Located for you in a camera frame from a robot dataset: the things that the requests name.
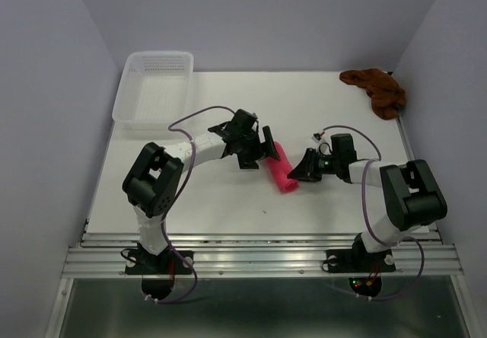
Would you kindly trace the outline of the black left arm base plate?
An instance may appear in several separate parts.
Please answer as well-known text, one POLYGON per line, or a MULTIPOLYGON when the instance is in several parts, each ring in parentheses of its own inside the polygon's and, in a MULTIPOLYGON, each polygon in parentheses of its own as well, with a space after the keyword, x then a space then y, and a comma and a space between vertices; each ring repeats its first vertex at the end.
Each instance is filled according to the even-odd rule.
POLYGON ((182 302, 189 297, 198 283, 198 276, 190 266, 194 253, 180 252, 179 258, 172 250, 166 249, 155 256, 142 247, 124 248, 120 256, 125 260, 124 273, 127 276, 141 276, 141 291, 146 301, 158 305, 182 302), (192 276, 193 286, 182 295, 176 293, 176 277, 192 276))

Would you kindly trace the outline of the pink microfiber towel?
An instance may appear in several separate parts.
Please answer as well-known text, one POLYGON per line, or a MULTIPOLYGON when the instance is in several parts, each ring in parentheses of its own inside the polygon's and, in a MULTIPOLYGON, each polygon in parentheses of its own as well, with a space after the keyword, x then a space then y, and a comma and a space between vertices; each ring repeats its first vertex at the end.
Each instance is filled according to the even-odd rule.
POLYGON ((293 168, 287 159, 283 147, 278 142, 274 142, 274 145, 280 159, 266 158, 265 163, 278 190, 281 193, 290 193, 298 188, 298 182, 288 178, 288 174, 291 173, 293 168))

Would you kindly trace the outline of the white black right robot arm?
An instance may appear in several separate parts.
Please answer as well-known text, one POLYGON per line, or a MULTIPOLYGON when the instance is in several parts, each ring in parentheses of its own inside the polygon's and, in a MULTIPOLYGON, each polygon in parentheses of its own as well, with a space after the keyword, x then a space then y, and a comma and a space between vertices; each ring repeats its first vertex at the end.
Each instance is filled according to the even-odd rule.
POLYGON ((368 269, 383 252, 409 234, 447 215, 447 203, 428 163, 424 160, 391 164, 378 159, 358 159, 352 135, 331 136, 331 148, 306 150, 301 162, 288 174, 291 180, 319 182, 335 175, 345 183, 361 186, 361 204, 366 230, 355 239, 350 260, 358 269, 368 269), (386 213, 374 224, 368 217, 366 187, 382 190, 386 213))

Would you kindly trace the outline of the brown towel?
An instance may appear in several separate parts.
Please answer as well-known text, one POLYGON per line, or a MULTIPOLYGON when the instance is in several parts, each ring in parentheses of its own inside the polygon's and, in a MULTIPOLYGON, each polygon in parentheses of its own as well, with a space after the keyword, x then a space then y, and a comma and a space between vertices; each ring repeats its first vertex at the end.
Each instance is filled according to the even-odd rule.
POLYGON ((348 70, 339 74, 347 85, 364 89, 371 109, 382 120, 393 120, 406 106, 406 91, 387 72, 380 69, 348 70))

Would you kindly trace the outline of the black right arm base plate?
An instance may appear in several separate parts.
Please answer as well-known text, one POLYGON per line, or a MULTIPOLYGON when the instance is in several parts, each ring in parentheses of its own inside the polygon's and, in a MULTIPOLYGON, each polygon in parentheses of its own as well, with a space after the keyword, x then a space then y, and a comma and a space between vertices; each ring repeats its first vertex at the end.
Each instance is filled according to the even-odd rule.
POLYGON ((367 298, 376 298, 381 292, 381 273, 396 271, 391 250, 368 253, 353 249, 334 249, 326 250, 325 256, 321 269, 332 274, 352 274, 349 277, 351 290, 367 298))

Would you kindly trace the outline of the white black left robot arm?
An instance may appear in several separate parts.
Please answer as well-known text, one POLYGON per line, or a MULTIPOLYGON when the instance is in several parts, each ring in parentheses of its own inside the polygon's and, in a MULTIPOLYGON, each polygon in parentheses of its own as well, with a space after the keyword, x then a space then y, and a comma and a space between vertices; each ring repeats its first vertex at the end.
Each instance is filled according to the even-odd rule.
POLYGON ((187 140, 168 146, 144 145, 122 184, 135 210, 138 247, 145 252, 142 261, 154 273, 169 265, 165 218, 195 167, 232 155, 243 170, 257 169, 258 162, 267 158, 280 159, 270 127, 260 127, 258 117, 242 109, 196 137, 174 124, 168 130, 182 133, 187 140))

